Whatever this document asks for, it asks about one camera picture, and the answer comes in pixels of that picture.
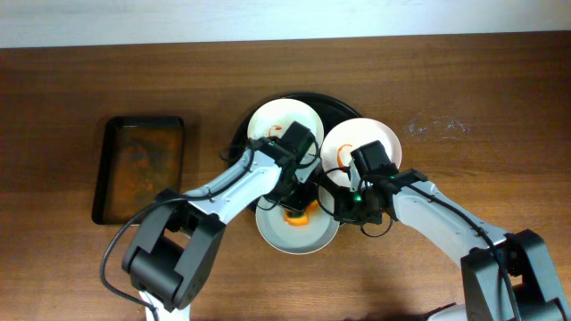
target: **wooden table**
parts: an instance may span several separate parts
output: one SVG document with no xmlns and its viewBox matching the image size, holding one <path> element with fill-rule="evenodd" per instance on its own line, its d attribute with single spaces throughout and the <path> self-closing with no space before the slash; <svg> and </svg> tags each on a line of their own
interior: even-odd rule
<svg viewBox="0 0 571 321">
<path fill-rule="evenodd" d="M 0 318 L 144 318 L 97 274 L 118 229 L 91 220 L 105 119 L 180 115 L 187 190 L 224 170 L 218 152 L 252 108 L 295 91 L 384 122 L 401 139 L 402 169 L 421 169 L 494 225 L 533 229 L 569 294 L 570 57 L 568 32 L 1 50 Z M 130 293 L 120 259 L 133 232 L 108 267 Z M 245 211 L 192 313 L 380 319 L 463 300 L 459 269 L 406 226 L 380 239 L 344 226 L 324 250 L 293 256 Z"/>
</svg>

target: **stacked plates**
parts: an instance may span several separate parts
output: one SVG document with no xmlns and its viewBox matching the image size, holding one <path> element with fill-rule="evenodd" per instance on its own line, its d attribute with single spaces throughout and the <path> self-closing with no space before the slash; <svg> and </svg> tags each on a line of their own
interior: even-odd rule
<svg viewBox="0 0 571 321">
<path fill-rule="evenodd" d="M 253 139 L 263 136 L 281 137 L 289 126 L 297 121 L 309 128 L 317 138 L 323 170 L 340 165 L 347 166 L 351 160 L 351 151 L 376 140 L 383 144 L 391 161 L 397 167 L 400 166 L 401 145 L 396 134 L 387 125 L 373 119 L 347 118 L 348 120 L 335 124 L 324 139 L 323 121 L 313 108 L 301 100 L 281 98 L 263 104 L 252 115 L 247 136 Z M 308 153 L 314 154 L 315 147 L 311 147 Z M 341 171 L 331 172 L 328 176 L 337 185 L 350 184 L 347 175 Z M 319 188 L 319 199 L 327 210 L 334 210 L 335 200 L 323 188 Z M 258 205 L 255 210 L 256 224 L 262 237 L 271 246 L 286 253 L 308 254 L 318 251 L 333 240 L 339 228 L 339 222 L 333 220 L 333 217 L 320 207 L 307 213 L 307 225 L 293 226 L 285 219 L 286 210 L 281 206 L 272 208 L 272 202 L 263 197 L 258 200 Z"/>
</svg>

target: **black cable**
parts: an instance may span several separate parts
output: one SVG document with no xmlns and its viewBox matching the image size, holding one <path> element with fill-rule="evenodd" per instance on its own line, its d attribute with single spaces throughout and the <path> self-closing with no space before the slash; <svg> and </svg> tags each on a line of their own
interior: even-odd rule
<svg viewBox="0 0 571 321">
<path fill-rule="evenodd" d="M 117 244 L 119 239 L 123 236 L 123 234 L 125 234 L 125 231 L 127 231 L 127 229 L 130 226 L 132 226 L 137 220 L 139 220 L 144 215 L 148 214 L 149 212 L 151 212 L 153 210 L 156 210 L 158 207 L 160 207 L 162 205 L 170 204 L 173 202 L 205 201 L 205 200 L 209 200 L 212 197 L 217 196 L 221 193 L 224 193 L 224 191 L 226 191 L 230 186 L 235 184 L 238 180 L 240 180 L 242 177 L 244 177 L 244 175 L 246 173 L 248 173 L 250 171 L 250 167 L 252 166 L 252 163 L 253 163 L 254 153 L 255 153 L 255 151 L 252 150 L 252 156 L 250 157 L 248 164 L 244 167 L 244 171 L 240 175 L 238 175 L 235 179 L 233 179 L 230 183 L 228 183 L 224 187 L 220 188 L 218 191 L 216 191 L 214 193 L 209 192 L 207 195 L 204 195 L 204 196 L 180 195 L 179 197 L 174 197 L 174 198 L 171 198 L 168 200 L 164 200 L 164 201 L 160 201 L 160 202 L 154 202 L 154 203 L 150 204 L 149 206 L 145 207 L 144 209 L 140 210 L 133 218 L 131 218 L 129 221 L 127 221 L 127 223 L 125 223 L 125 225 L 122 226 L 121 229 L 117 232 L 117 234 L 112 238 L 111 242 L 109 243 L 109 246 L 107 247 L 107 250 L 105 250 L 105 253 L 103 254 L 103 257 L 101 259 L 101 266 L 99 268 L 99 277 L 101 279 L 101 283 L 103 283 L 103 285 L 109 291 L 117 294 L 121 298 L 126 299 L 126 300 L 130 300 L 136 304 L 139 304 L 139 305 L 142 305 L 146 308 L 149 308 L 151 310 L 151 312 L 153 313 L 154 321 L 159 321 L 159 316 L 157 314 L 156 307 L 153 304 L 145 302 L 145 301 L 140 300 L 138 298 L 135 298 L 132 295 L 126 294 L 125 292 L 117 289 L 116 287 L 114 287 L 113 285 L 111 285 L 107 281 L 107 278 L 105 277 L 105 267 L 107 266 L 107 260 L 109 260 L 109 257 L 113 251 L 113 248 L 115 247 L 115 245 Z"/>
<path fill-rule="evenodd" d="M 327 176 L 327 174 L 329 174 L 329 173 L 331 173 L 331 172 L 334 172 L 334 171 L 336 171 L 336 170 L 341 170 L 341 171 L 345 172 L 345 170 L 349 170 L 349 167 L 344 166 L 344 167 L 340 167 L 340 168 L 332 168 L 332 169 L 329 169 L 329 170 L 325 171 L 322 175 Z M 319 205 L 319 207 L 320 207 L 323 211 L 325 211 L 327 214 L 329 214 L 329 215 L 331 215 L 331 216 L 334 216 L 333 212 L 331 212 L 330 210 L 326 209 L 325 206 L 323 205 L 323 203 L 321 203 L 321 200 L 319 199 L 319 188 L 321 187 L 321 186 L 319 185 L 319 180 L 320 180 L 320 179 L 318 178 L 318 182 L 316 183 L 317 191 L 318 191 L 318 195 L 317 195 L 316 199 L 317 199 L 317 201 L 318 201 L 318 205 Z"/>
<path fill-rule="evenodd" d="M 259 209 L 262 209 L 262 210 L 273 210 L 276 206 L 279 205 L 280 202 L 281 202 L 281 201 L 273 202 L 273 204 L 272 204 L 268 209 L 262 208 L 262 207 L 260 206 L 260 204 L 256 204 L 256 206 L 257 206 Z"/>
<path fill-rule="evenodd" d="M 130 226 L 132 226 L 138 219 L 140 219 L 141 217 L 148 214 L 149 212 L 151 212 L 151 211 L 157 209 L 158 207 L 165 205 L 167 203 L 186 202 L 186 201 L 188 201 L 187 197 L 181 196 L 181 197 L 169 199 L 169 200 L 162 201 L 162 202 L 155 202 L 155 203 L 145 207 L 144 209 L 140 210 L 133 218 L 131 218 L 129 221 L 127 221 L 127 223 L 125 223 L 125 225 L 113 237 L 113 239 L 109 243 L 109 246 L 107 247 L 107 250 L 105 250 L 105 253 L 103 254 L 103 258 L 101 259 L 101 267 L 99 268 L 99 278 L 101 279 L 101 283 L 103 283 L 103 285 L 109 291 L 119 295 L 121 298 L 130 300 L 136 304 L 140 304 L 146 308 L 149 308 L 151 310 L 151 312 L 153 313 L 154 321 L 159 321 L 159 316 L 158 316 L 157 311 L 156 311 L 157 308 L 153 304 L 151 304 L 149 302 L 145 302 L 143 300 L 140 300 L 140 299 L 138 299 L 132 295 L 126 294 L 123 291 L 121 291 L 121 290 L 117 289 L 116 287 L 114 287 L 113 285 L 111 285 L 107 281 L 107 278 L 105 277 L 105 266 L 107 265 L 107 260 L 109 259 L 110 255 L 113 251 L 113 248 L 115 247 L 115 245 L 117 244 L 119 239 L 123 236 L 125 231 L 127 231 L 127 229 Z"/>
<path fill-rule="evenodd" d="M 225 162 L 233 162 L 235 160 L 239 160 L 240 158 L 238 156 L 235 156 L 233 159 L 230 159 L 229 154 L 232 149 L 243 149 L 243 148 L 245 148 L 245 144 L 231 144 L 228 147 L 221 150 L 218 153 L 218 157 Z"/>
<path fill-rule="evenodd" d="M 313 165 L 313 163 L 319 158 L 319 152 L 321 151 L 319 148 L 319 143 L 318 143 L 318 139 L 314 136 L 313 137 L 313 145 L 315 146 L 315 155 L 313 155 L 313 160 L 310 161 L 309 163 L 305 163 L 305 164 L 299 164 L 297 166 L 297 169 L 306 169 L 309 166 Z"/>
<path fill-rule="evenodd" d="M 390 218 L 390 219 L 391 219 L 391 220 L 390 220 L 390 222 L 389 222 L 389 226 L 388 226 L 388 227 L 386 228 L 386 230 L 385 230 L 383 233 L 381 233 L 380 235 L 370 235 L 369 233 L 365 232 L 365 227 L 364 227 L 365 225 L 364 225 L 364 224 L 360 226 L 360 231 L 361 231 L 364 235 L 366 235 L 366 236 L 368 236 L 368 237 L 381 237 L 381 236 L 383 236 L 383 235 L 389 233 L 389 231 L 391 230 L 391 227 L 393 227 L 393 222 L 394 222 L 394 220 L 393 220 L 393 218 Z"/>
<path fill-rule="evenodd" d="M 485 231 L 480 226 L 478 226 L 476 223 L 474 223 L 474 221 L 471 220 L 469 217 L 467 217 L 466 214 L 462 213 L 461 210 L 458 210 L 457 208 L 450 205 L 449 203 L 444 202 L 444 201 L 436 198 L 434 195 L 426 193 L 426 192 L 420 190 L 419 188 L 417 188 L 416 186 L 414 186 L 410 183 L 401 181 L 400 179 L 397 179 L 397 178 L 386 177 L 383 175 L 365 175 L 361 178 L 361 181 L 359 182 L 359 189 L 361 188 L 361 183 L 363 182 L 363 180 L 366 180 L 366 177 L 382 178 L 382 179 L 385 179 L 389 182 L 398 183 L 399 185 L 404 185 L 404 186 L 410 188 L 411 190 L 415 191 L 416 193 L 426 197 L 431 202 L 435 202 L 435 203 L 443 206 L 444 208 L 451 210 L 452 212 L 457 214 L 460 218 L 462 218 L 466 223 L 468 223 L 468 225 L 470 225 L 470 227 L 472 227 L 478 233 L 478 235 L 480 237 L 482 237 L 482 239 L 484 239 L 484 242 L 486 242 L 486 244 L 490 248 L 490 251 L 492 252 L 493 258 L 495 259 L 496 263 L 498 263 L 498 267 L 500 268 L 501 278 L 503 279 L 503 282 L 506 285 L 506 288 L 508 291 L 508 296 L 509 296 L 509 303 L 511 304 L 511 308 L 512 308 L 512 311 L 514 313 L 514 316 L 515 316 L 517 321 L 521 321 L 521 314 L 519 312 L 519 307 L 517 306 L 516 294 L 514 293 L 513 286 L 511 284 L 511 281 L 509 280 L 508 270 L 501 263 L 501 260 L 500 260 L 499 254 L 498 254 L 498 249 L 496 248 L 495 244 L 492 242 L 490 237 L 488 237 L 488 235 L 485 233 Z"/>
</svg>

